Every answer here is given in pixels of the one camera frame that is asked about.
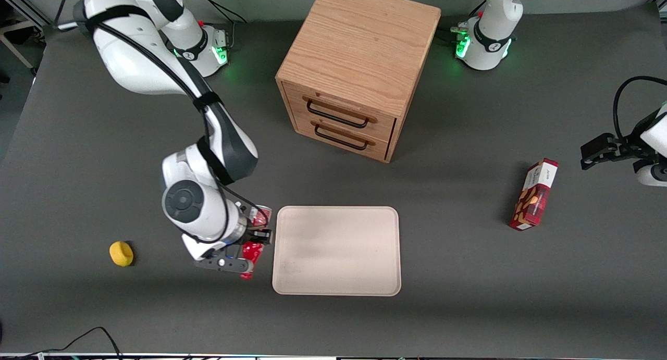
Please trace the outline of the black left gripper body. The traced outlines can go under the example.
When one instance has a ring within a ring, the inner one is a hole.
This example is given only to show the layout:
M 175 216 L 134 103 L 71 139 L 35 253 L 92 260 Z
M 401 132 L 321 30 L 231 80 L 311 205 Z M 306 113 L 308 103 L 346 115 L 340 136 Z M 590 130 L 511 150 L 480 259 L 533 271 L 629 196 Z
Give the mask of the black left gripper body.
M 641 159 L 652 159 L 665 166 L 666 157 L 666 117 L 648 115 L 639 121 L 632 132 L 625 137 L 631 149 L 641 154 Z

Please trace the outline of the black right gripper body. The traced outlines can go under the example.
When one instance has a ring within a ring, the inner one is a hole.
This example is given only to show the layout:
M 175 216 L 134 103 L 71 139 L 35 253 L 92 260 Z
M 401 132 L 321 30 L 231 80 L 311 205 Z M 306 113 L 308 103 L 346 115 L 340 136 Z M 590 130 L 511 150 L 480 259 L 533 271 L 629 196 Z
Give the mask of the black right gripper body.
M 251 227 L 250 230 L 246 230 L 240 239 L 222 249 L 214 251 L 212 253 L 212 258 L 242 258 L 249 261 L 258 261 L 262 255 L 262 244 L 252 243 L 252 232 L 258 229 L 262 228 Z

